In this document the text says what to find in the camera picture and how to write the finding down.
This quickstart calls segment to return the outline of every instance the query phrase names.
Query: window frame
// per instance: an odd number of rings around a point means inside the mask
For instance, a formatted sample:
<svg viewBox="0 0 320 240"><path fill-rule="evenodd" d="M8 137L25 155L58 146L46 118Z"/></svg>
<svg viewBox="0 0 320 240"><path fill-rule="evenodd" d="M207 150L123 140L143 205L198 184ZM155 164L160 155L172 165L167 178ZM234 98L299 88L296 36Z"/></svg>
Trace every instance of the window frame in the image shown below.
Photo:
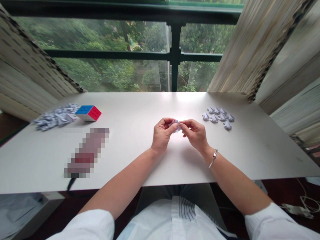
<svg viewBox="0 0 320 240"><path fill-rule="evenodd" d="M184 53L180 48L181 27L186 23L236 25L244 5L138 0L120 1L33 1L2 0L3 7L16 17L54 17L166 22L171 26L170 52L115 52L48 50L52 58L100 58L166 60L171 65L171 92L177 91L178 66L182 61L220 62L223 54Z"/></svg>

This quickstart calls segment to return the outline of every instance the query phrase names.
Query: floor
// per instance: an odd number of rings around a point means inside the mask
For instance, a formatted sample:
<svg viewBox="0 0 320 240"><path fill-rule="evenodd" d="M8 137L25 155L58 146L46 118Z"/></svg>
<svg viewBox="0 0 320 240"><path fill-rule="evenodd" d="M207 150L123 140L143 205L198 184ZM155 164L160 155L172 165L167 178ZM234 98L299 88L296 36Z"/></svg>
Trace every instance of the floor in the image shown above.
<svg viewBox="0 0 320 240"><path fill-rule="evenodd" d="M23 129L26 124L27 122L23 120L1 113L0 147L17 132ZM308 183L304 178L299 179L306 189L307 196L319 201L320 187ZM304 195L304 191L296 178L263 180L262 182L268 191L268 195L276 204L281 205L282 203L287 203L291 205L302 206L299 197ZM236 210L234 205L221 191L217 184L212 183L211 188L220 207L220 212L228 231L237 234L239 238L249 239L242 214ZM132 217L139 200L140 191L128 205L122 215L120 215L120 217L115 221L114 239L119 236L123 228L128 224L130 218ZM74 191L75 196L73 197L68 196L66 192L61 192L66 199L43 223L43 225L31 237L28 238L28 240L47 239L53 234L62 231L68 222L79 212L79 210L96 192L97 190ZM309 202L308 205L316 207L312 202ZM295 215L291 215L291 217L297 223L320 233L320 213L315 214L313 220Z"/></svg>

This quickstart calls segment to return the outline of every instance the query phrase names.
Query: power plug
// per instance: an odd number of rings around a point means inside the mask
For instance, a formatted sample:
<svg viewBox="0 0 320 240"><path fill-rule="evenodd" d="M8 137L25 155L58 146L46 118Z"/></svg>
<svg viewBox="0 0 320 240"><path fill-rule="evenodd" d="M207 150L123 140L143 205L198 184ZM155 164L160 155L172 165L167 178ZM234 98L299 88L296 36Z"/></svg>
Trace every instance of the power plug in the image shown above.
<svg viewBox="0 0 320 240"><path fill-rule="evenodd" d="M306 217L309 219L313 219L313 215L306 208L299 207L299 206L292 206L292 205L285 204L285 203L283 203L282 206L283 206L284 210L288 213L295 214L295 215L302 216L302 217Z"/></svg>

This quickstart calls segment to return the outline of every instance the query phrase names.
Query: tree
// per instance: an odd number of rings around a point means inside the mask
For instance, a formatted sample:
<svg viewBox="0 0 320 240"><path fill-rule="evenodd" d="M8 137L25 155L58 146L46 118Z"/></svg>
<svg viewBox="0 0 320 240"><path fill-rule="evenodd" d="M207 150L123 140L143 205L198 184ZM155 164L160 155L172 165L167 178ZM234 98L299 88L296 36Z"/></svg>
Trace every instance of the tree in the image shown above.
<svg viewBox="0 0 320 240"><path fill-rule="evenodd" d="M198 0L198 2L243 4L245 0ZM16 20L43 49L166 52L164 22L93 19L26 18ZM223 53L235 26L187 24L182 27L180 47L184 52ZM54 59L69 76L88 91L167 91L166 61ZM206 91L219 63L181 62L178 91Z"/></svg>
<svg viewBox="0 0 320 240"><path fill-rule="evenodd" d="M80 86L89 92L101 92L102 78L89 63L72 58L56 58L55 61Z"/></svg>

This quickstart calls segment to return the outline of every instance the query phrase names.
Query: red cube face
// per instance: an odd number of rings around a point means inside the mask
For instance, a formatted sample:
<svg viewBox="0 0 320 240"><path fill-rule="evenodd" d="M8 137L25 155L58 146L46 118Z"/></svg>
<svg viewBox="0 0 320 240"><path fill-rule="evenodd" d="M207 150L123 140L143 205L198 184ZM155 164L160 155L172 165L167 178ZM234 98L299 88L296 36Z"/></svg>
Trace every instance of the red cube face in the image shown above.
<svg viewBox="0 0 320 240"><path fill-rule="evenodd" d="M93 106L92 109L88 112L88 115L96 121L100 117L101 112L95 106Z"/></svg>

